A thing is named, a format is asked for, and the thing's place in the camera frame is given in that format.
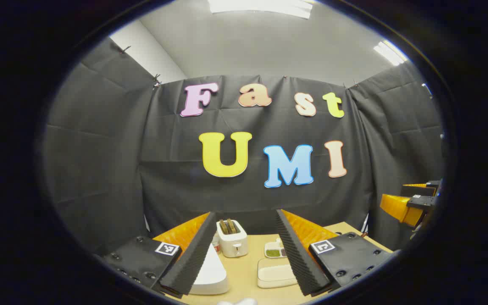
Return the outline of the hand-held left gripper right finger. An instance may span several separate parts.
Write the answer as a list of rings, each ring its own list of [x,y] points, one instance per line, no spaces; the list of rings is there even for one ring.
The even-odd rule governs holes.
[[[366,278],[395,256],[360,233],[333,233],[286,210],[276,211],[276,228],[305,296],[315,297]]]

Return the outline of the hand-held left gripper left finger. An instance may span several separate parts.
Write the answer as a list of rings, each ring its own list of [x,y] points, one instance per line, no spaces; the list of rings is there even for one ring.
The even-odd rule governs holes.
[[[218,216],[208,212],[157,237],[135,236],[103,255],[121,275],[173,297],[188,295],[205,260]]]

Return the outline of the clear plastic tray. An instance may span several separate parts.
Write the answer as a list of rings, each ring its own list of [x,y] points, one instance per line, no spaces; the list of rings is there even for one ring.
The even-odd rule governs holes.
[[[287,258],[278,258],[278,259],[264,258],[259,260],[257,264],[257,271],[258,268],[275,266],[275,265],[285,265],[285,264],[290,265],[289,260]]]

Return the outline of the white divided bean dish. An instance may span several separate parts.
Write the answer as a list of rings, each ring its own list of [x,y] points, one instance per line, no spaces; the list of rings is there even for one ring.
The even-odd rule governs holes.
[[[280,238],[270,241],[264,245],[264,255],[269,259],[287,258],[285,247]]]

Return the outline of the white toaster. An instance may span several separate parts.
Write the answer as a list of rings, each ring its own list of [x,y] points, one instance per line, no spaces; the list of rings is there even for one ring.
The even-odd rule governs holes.
[[[236,258],[247,255],[249,252],[247,233],[240,223],[233,220],[236,226],[238,226],[239,233],[225,235],[219,227],[219,221],[216,223],[216,229],[217,234],[219,235],[219,243],[223,255],[227,258]]]

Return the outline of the black backdrop cloth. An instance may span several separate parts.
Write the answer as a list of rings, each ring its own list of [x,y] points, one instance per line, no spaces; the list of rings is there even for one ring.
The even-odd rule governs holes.
[[[275,234],[275,210],[360,229],[397,250],[412,230],[379,207],[444,172],[440,114],[412,64],[345,88],[282,75],[154,87],[103,41],[56,95],[42,144],[54,206],[89,251],[110,252],[203,213]]]

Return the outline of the ceiling light panel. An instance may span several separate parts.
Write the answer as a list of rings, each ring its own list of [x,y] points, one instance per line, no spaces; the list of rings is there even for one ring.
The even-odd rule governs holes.
[[[313,4],[304,0],[208,0],[213,14],[261,11],[309,19]]]
[[[378,42],[373,50],[383,56],[393,66],[398,66],[408,61],[407,56],[397,46],[388,40]]]

